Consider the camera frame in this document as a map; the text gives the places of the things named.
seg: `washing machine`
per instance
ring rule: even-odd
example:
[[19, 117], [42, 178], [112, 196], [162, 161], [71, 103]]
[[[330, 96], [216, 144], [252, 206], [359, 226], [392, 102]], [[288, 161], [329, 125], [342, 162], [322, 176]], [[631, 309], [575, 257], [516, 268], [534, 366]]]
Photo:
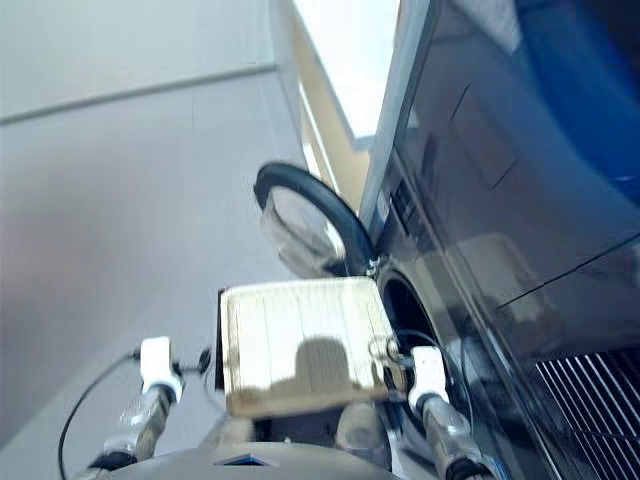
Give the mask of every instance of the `washing machine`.
[[257, 175], [280, 258], [376, 279], [509, 478], [640, 477], [636, 3], [432, 0], [367, 225], [297, 167]]

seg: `vent grille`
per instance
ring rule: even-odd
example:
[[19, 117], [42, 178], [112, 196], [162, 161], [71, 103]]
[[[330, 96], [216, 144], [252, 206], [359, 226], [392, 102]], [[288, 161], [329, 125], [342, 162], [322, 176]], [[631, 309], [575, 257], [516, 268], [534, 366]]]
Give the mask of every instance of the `vent grille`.
[[540, 362], [537, 369], [601, 480], [640, 480], [640, 349]]

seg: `black cable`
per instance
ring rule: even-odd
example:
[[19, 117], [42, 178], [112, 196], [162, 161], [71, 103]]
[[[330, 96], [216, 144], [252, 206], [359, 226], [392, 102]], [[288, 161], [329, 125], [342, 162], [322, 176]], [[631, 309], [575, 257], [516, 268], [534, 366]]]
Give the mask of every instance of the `black cable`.
[[113, 364], [107, 367], [100, 375], [98, 375], [98, 377], [93, 382], [91, 382], [87, 388], [84, 389], [84, 392], [82, 392], [82, 395], [80, 395], [80, 398], [78, 399], [76, 404], [73, 406], [71, 413], [69, 413], [69, 416], [67, 417], [67, 421], [64, 423], [64, 427], [62, 429], [62, 432], [60, 433], [60, 439], [58, 440], [58, 470], [60, 471], [60, 478], [62, 480], [67, 480], [67, 472], [64, 467], [64, 459], [62, 458], [63, 451], [64, 451], [64, 441], [65, 441], [65, 438], [67, 438], [67, 431], [69, 430], [69, 425], [71, 425], [71, 421], [73, 420], [73, 417], [78, 411], [78, 408], [80, 408], [80, 405], [82, 405], [82, 402], [84, 402], [84, 400], [87, 398], [89, 393], [91, 393], [91, 391], [96, 387], [96, 385], [98, 385], [102, 380], [104, 380], [110, 373], [112, 373], [118, 367], [120, 367], [121, 365], [127, 362], [139, 360], [139, 359], [140, 359], [139, 351], [128, 353], [125, 356], [119, 358], [117, 361], [115, 361]]
[[[429, 335], [427, 335], [426, 333], [422, 333], [420, 330], [414, 330], [414, 329], [401, 329], [401, 330], [396, 330], [394, 332], [394, 335], [396, 337], [418, 337], [418, 338], [422, 338], [423, 340], [426, 340], [431, 346], [436, 347], [439, 351], [440, 354], [445, 358], [445, 361], [447, 363], [447, 365], [449, 366], [449, 368], [453, 371], [455, 371], [455, 374], [458, 376], [458, 379], [460, 380], [460, 383], [462, 384], [462, 388], [464, 390], [464, 396], [466, 397], [467, 400], [467, 410], [468, 410], [468, 414], [469, 414], [469, 428], [471, 429], [470, 435], [471, 437], [473, 437], [473, 404], [472, 404], [472, 400], [471, 400], [471, 395], [469, 394], [469, 388], [467, 386], [467, 382], [465, 377], [462, 375], [462, 372], [460, 371], [460, 368], [458, 367], [458, 364], [456, 364], [456, 362], [453, 361], [453, 357], [451, 356], [451, 354], [449, 354], [449, 352], [447, 352], [444, 348], [442, 348], [440, 346], [440, 344], [433, 339], [432, 337], [430, 337]], [[389, 338], [389, 340], [387, 340], [387, 354], [390, 353], [389, 351], [389, 342], [391, 342], [393, 340], [393, 337]]]

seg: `white wall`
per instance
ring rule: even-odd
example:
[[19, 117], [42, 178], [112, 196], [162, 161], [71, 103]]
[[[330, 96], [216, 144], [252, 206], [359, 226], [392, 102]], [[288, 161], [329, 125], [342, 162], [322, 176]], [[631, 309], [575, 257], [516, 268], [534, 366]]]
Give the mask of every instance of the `white wall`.
[[[215, 342], [219, 288], [291, 277], [252, 186], [268, 159], [303, 156], [276, 73], [17, 122], [2, 141], [0, 479], [53, 479], [68, 412], [114, 358], [169, 335], [193, 363]], [[201, 380], [187, 382], [159, 454], [196, 446], [219, 420]], [[87, 399], [70, 472], [139, 388], [129, 367]]]
[[2, 0], [0, 119], [274, 62], [269, 0]]

